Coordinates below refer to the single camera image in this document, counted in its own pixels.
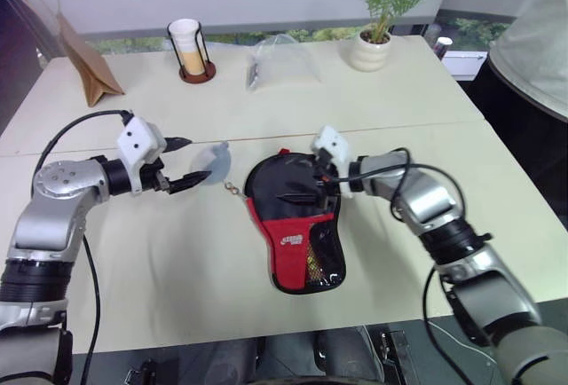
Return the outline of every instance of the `silver arm segment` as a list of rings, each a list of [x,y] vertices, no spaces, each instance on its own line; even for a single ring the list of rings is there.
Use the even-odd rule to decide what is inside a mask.
[[[17,222],[8,259],[73,265],[81,247],[87,213],[109,198],[105,171],[97,161],[58,161],[35,175],[34,189],[34,197]],[[62,285],[63,294],[66,287],[67,284]],[[0,331],[7,327],[57,323],[66,308],[65,298],[2,301]]]
[[[365,192],[392,201],[409,229],[422,241],[436,269],[451,289],[446,298],[464,333],[479,345],[491,345],[507,383],[540,384],[568,382],[568,337],[541,326],[539,310],[517,278],[462,217],[447,189],[417,168],[393,196],[405,173],[405,153],[391,152],[351,161],[343,137],[324,127],[312,143],[320,163],[349,170],[351,193]],[[400,168],[373,174],[373,171]],[[362,174],[370,176],[357,179]]]
[[[66,292],[87,213],[110,195],[149,189],[173,194],[199,184],[210,172],[175,181],[161,173],[160,154],[190,143],[164,138],[154,125],[131,116],[118,139],[120,159],[58,161],[35,174],[32,200],[16,224],[0,278],[0,381],[68,383]]]

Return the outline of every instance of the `table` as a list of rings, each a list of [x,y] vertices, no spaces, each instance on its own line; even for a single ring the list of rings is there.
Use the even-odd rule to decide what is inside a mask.
[[[493,246],[536,301],[568,295],[566,231],[484,121],[428,124],[344,133],[352,152],[384,153],[407,146],[416,160],[439,166],[462,185],[469,221],[491,232]],[[260,160],[280,148],[307,152],[311,136],[233,141],[229,179],[242,185]],[[178,177],[206,143],[162,156]],[[112,151],[60,153],[84,159]],[[0,252],[28,200],[36,155],[0,158],[4,189]],[[344,283],[316,295],[286,295],[272,286],[267,249],[241,199],[222,185],[169,196],[145,192],[94,208],[87,235],[98,266],[102,322],[97,351],[131,350],[265,334],[415,319],[432,261],[421,242],[391,219],[386,200],[345,200],[339,234]],[[68,297],[74,352],[91,338],[94,301],[81,251]],[[433,287],[432,316],[450,312]]]
[[[349,41],[303,43],[321,82],[275,85],[248,92],[251,47],[212,44],[217,76],[201,85],[178,77],[173,52],[106,56],[125,96],[86,106],[79,74],[54,59],[0,139],[0,155],[40,153],[53,135],[80,115],[125,108],[156,123],[165,136],[218,141],[483,120],[420,36],[393,37],[390,64],[361,73],[343,60]],[[114,148],[121,124],[99,118],[70,131],[57,151]]]

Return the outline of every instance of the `brown paper bag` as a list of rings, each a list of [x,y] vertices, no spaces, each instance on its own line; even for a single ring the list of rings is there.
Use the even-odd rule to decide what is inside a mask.
[[[79,72],[83,81],[87,105],[93,107],[105,94],[124,94],[110,71],[107,62],[92,47],[90,47],[73,29],[60,10],[57,0],[57,9],[54,11],[44,0],[23,0],[40,20],[46,20],[45,14],[51,15],[54,20],[53,28],[57,28],[59,43],[63,46],[69,59]]]

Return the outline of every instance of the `white plant pot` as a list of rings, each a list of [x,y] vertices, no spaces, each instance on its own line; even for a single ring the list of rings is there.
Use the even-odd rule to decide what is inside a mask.
[[[352,67],[361,72],[374,72],[383,67],[389,57],[391,51],[392,36],[386,43],[369,43],[364,41],[359,34],[353,39],[353,45],[349,54],[349,62]]]

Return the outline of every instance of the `red cup base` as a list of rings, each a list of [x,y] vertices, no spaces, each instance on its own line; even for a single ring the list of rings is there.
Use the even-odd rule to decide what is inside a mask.
[[[179,77],[181,80],[187,83],[204,83],[210,81],[215,76],[217,69],[211,61],[205,62],[205,72],[200,75],[190,75],[187,73],[183,67],[179,69]]]

